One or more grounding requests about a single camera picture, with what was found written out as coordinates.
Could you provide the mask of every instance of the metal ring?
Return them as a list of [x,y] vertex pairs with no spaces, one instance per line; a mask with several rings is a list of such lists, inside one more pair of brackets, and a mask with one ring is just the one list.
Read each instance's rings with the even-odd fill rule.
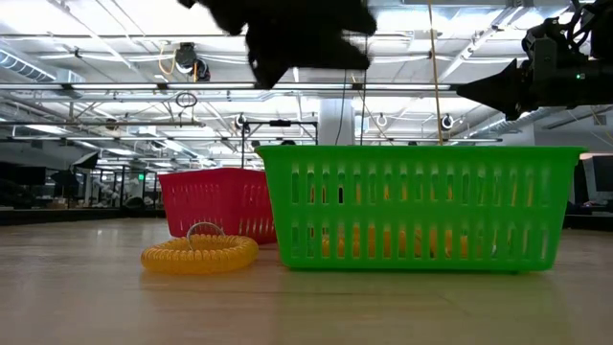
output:
[[223,230],[221,230],[221,228],[218,227],[217,225],[215,225],[215,224],[213,224],[211,222],[208,222],[208,221],[200,221],[200,222],[192,225],[190,230],[188,230],[188,235],[186,237],[188,239],[188,246],[190,247],[190,250],[193,250],[192,241],[190,241],[190,235],[192,234],[193,229],[195,229],[196,227],[198,227],[200,225],[210,225],[210,226],[213,226],[215,228],[215,230],[217,230],[217,233],[219,233],[221,236],[226,236],[226,234],[223,232]]

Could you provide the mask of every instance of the wooden floor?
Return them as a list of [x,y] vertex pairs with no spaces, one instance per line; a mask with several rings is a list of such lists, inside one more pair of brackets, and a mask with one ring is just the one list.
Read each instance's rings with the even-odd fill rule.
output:
[[613,344],[613,235],[567,231],[518,276],[317,273],[274,246],[245,270],[147,274],[164,220],[0,227],[0,344]]

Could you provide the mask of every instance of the basket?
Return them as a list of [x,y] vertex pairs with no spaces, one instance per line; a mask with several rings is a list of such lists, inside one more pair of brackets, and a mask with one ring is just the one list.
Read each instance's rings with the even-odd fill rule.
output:
[[260,147],[282,261],[552,267],[581,148]]
[[264,172],[215,169],[160,175],[170,234],[185,237],[199,222],[259,244],[277,240]]

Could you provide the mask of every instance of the ceiling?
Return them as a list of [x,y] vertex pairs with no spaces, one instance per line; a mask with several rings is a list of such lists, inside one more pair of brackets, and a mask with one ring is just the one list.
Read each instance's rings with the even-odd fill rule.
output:
[[[189,82],[177,69],[170,70],[172,52],[180,42],[194,42],[199,56],[208,63],[211,82],[253,82],[245,62],[244,37],[226,36],[209,12],[194,6],[188,10],[174,0],[71,0],[54,5],[55,0],[3,0],[0,2],[0,48],[8,47],[43,70],[64,69],[87,82]],[[356,46],[366,49],[373,58],[366,75],[363,71],[294,69],[281,82],[345,83],[425,83],[434,82],[430,21],[425,0],[372,0],[370,6],[377,23],[377,33],[365,39],[348,34]],[[565,0],[435,0],[436,63],[442,84],[466,83],[500,72],[514,58],[524,58],[520,41],[526,29],[540,24],[549,16],[570,18],[570,1]],[[509,4],[525,4],[511,8]],[[0,82],[32,82],[0,68]],[[183,110],[174,102],[174,93],[158,91],[83,91],[80,99],[70,99],[54,92],[7,90],[11,96],[0,115],[5,120],[57,121],[79,115],[75,121],[178,122]],[[239,114],[248,120],[272,119],[316,121],[319,100],[340,98],[340,92],[296,91],[198,91],[200,102],[181,114],[181,122],[193,119],[206,126],[137,126],[108,130],[105,127],[70,127],[64,130],[85,136],[162,137],[232,137],[233,122]],[[355,115],[362,114],[362,97],[354,93]],[[437,135],[435,93],[377,92],[366,94],[369,138],[432,138]],[[15,107],[14,102],[34,103]],[[456,122],[451,133],[460,134],[482,126],[499,114],[488,107],[443,93],[440,111]],[[380,119],[378,128],[375,121]],[[17,134],[57,135],[31,127],[17,129]],[[297,126],[266,127],[253,134],[262,137],[308,137]],[[104,147],[102,144],[87,142]],[[152,148],[147,141],[130,143],[131,150],[142,157],[188,158],[185,151],[198,159],[228,160],[238,158],[239,142],[179,142],[184,150]]]

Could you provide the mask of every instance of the yellow coiled cord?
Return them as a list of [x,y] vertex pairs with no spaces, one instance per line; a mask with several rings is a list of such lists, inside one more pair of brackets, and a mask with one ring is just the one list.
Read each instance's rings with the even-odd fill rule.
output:
[[258,244],[243,236],[191,235],[153,245],[141,255],[145,269],[169,274],[212,274],[243,268],[258,257]]

